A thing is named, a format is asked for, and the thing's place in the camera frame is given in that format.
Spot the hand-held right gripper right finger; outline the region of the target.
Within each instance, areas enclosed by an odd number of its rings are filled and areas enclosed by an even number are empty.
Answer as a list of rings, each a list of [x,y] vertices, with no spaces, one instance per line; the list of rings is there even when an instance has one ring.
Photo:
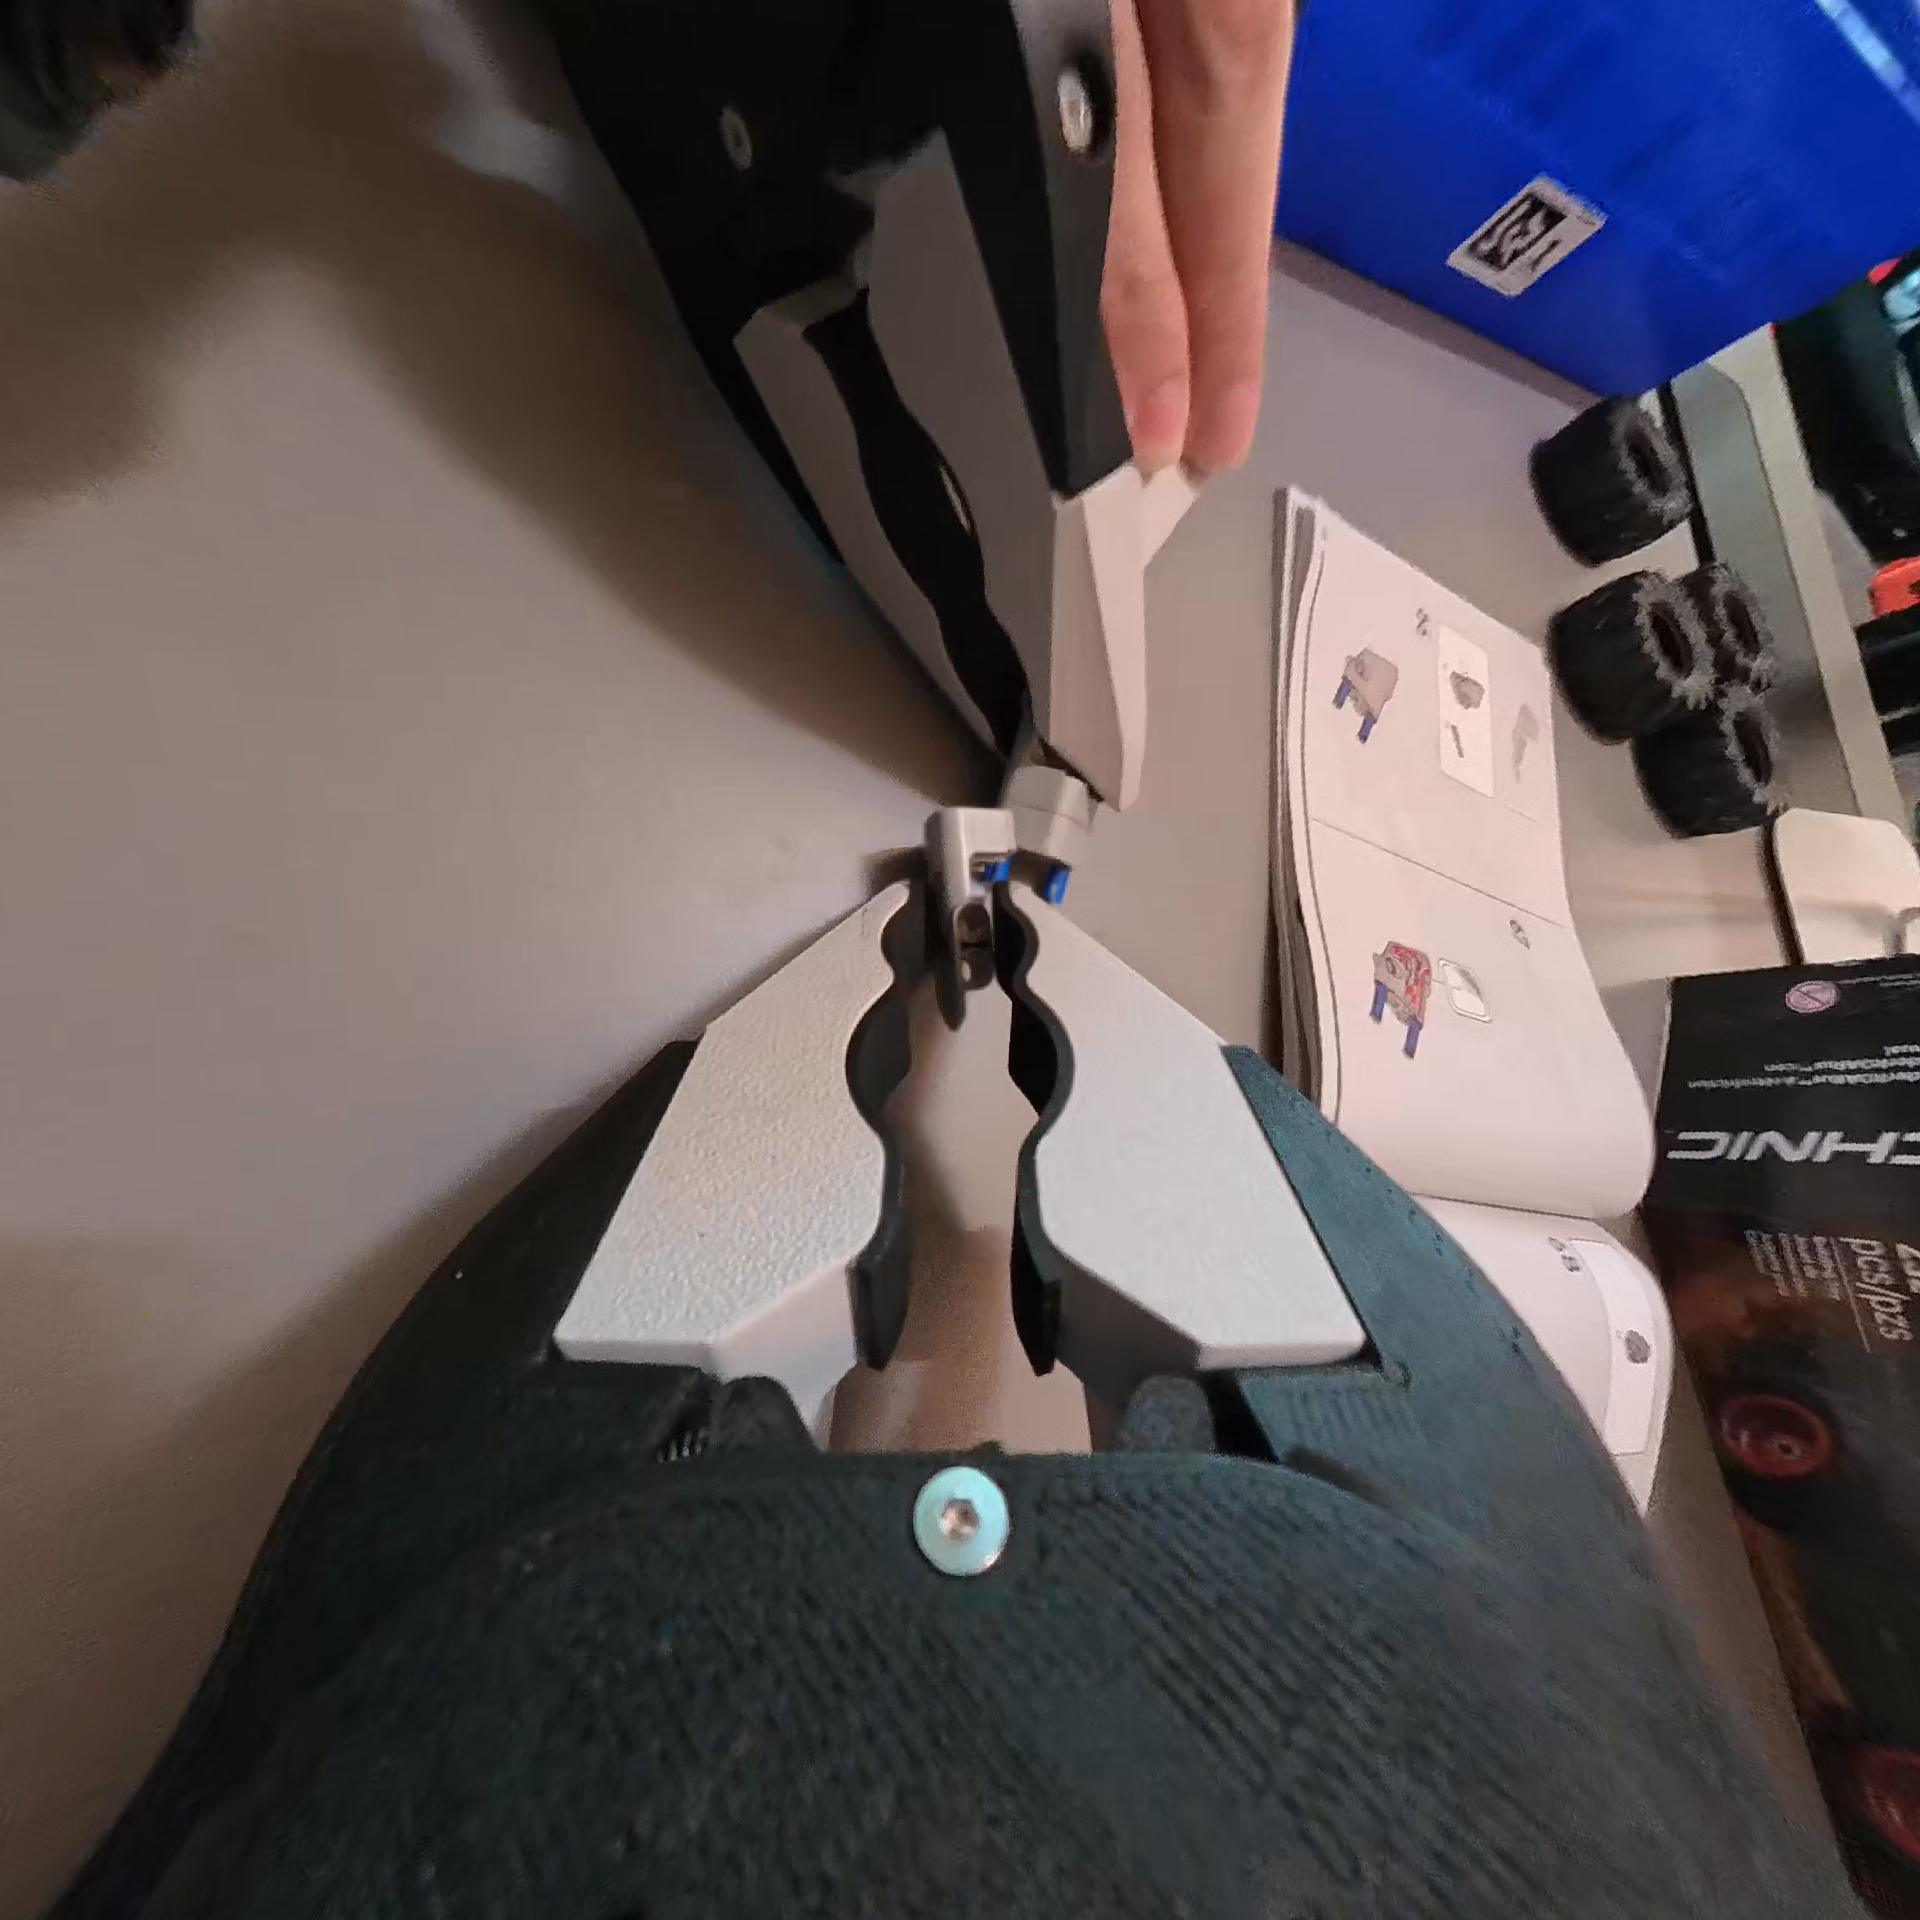
[[[1224,1040],[1028,884],[995,901],[1014,1173],[1014,1330],[1084,1389],[1093,1444],[1149,1379],[1326,1368],[1366,1346]]]

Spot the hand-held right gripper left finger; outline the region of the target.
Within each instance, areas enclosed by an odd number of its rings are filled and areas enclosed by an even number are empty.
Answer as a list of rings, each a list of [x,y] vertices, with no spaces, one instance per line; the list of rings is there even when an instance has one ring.
[[[558,1325],[567,1361],[781,1385],[814,1440],[896,1350],[921,890],[883,888],[700,1035]]]

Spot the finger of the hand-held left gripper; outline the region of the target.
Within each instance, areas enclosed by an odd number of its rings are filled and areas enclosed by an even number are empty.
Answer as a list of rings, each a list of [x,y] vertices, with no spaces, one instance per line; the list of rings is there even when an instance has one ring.
[[[1000,760],[1028,721],[1017,564],[1039,445],[945,132],[815,181],[734,337],[839,560]]]
[[[1054,502],[1046,746],[1111,809],[1145,765],[1145,571],[1192,500],[1187,467],[1123,465]]]

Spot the light grey toy beam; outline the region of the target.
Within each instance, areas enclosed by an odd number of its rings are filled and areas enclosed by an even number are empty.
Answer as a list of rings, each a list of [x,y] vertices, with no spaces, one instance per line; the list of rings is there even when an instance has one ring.
[[[1000,809],[1014,829],[1014,851],[1049,866],[1073,869],[1099,813],[1097,793],[1062,768],[1030,761],[1000,785]]]

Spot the grey toy connector blue pins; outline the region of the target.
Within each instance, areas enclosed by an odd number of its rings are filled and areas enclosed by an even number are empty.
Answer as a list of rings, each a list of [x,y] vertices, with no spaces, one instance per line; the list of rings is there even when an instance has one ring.
[[[928,816],[928,964],[950,1033],[964,1025],[971,994],[996,984],[1000,890],[1037,877],[1044,898],[1057,904],[1085,842],[1085,824],[1033,808],[940,808]]]

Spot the person's left hand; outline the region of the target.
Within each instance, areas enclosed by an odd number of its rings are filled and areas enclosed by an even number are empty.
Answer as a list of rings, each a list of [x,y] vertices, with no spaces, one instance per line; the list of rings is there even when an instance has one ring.
[[[1239,467],[1263,389],[1296,4],[1112,3],[1099,313],[1142,473]]]

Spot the open instruction booklet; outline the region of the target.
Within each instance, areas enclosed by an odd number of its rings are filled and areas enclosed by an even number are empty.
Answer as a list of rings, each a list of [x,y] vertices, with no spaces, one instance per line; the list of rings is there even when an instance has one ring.
[[[1673,1323],[1615,1227],[1653,1121],[1576,940],[1545,658],[1299,486],[1273,618],[1281,1070],[1502,1291],[1648,1514]]]

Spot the black toy wheel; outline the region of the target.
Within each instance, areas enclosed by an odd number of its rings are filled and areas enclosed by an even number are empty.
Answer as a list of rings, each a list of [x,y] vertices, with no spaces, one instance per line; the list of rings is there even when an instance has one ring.
[[[1710,708],[1712,646],[1679,584],[1637,569],[1547,620],[1545,657],[1573,717],[1600,742],[1654,737]]]
[[[1784,809],[1780,737],[1749,685],[1724,690],[1630,746],[1646,805],[1673,837],[1764,828]]]
[[[1679,577],[1678,588],[1710,646],[1717,688],[1768,693],[1777,678],[1776,642],[1743,577],[1715,560]]]
[[[1535,441],[1526,480],[1555,539],[1588,569],[1640,554],[1696,512],[1684,453],[1632,394],[1600,398]]]

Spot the black toy box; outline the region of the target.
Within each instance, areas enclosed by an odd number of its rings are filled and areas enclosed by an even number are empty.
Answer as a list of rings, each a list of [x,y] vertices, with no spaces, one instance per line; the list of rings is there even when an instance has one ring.
[[[1671,985],[1640,1217],[1856,1888],[1917,1914],[1917,963]]]

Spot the black toy tyres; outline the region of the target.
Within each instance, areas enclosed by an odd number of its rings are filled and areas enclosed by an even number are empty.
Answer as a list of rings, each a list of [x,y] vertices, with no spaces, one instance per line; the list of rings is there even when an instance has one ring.
[[[1692,470],[1696,550],[1740,577],[1772,636],[1764,707],[1784,802],[1909,828],[1772,329],[1678,374],[1659,401]]]

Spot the blue plastic bin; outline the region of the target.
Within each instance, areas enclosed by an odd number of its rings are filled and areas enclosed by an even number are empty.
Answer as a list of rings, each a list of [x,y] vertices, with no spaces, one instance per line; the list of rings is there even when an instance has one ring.
[[[1915,4],[1303,4],[1278,237],[1651,392],[1915,249]]]

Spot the white flat object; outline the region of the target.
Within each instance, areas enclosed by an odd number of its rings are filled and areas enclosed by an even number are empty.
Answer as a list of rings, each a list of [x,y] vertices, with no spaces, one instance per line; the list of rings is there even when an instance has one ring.
[[[1900,825],[1789,808],[1764,852],[1791,964],[1917,955],[1917,852]]]

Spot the black toy vehicle chassis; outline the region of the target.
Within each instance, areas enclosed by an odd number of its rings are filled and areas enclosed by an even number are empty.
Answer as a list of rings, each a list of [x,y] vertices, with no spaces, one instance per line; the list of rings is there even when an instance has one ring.
[[[1825,398],[1822,486],[1871,560],[1856,632],[1884,739],[1917,748],[1917,252],[1894,256],[1817,317]]]

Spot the black round object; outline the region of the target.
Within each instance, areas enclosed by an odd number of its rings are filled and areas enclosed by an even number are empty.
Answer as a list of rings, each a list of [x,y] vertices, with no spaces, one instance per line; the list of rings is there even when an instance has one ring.
[[[193,3],[1,3],[1,179],[46,179],[110,109],[166,75]]]

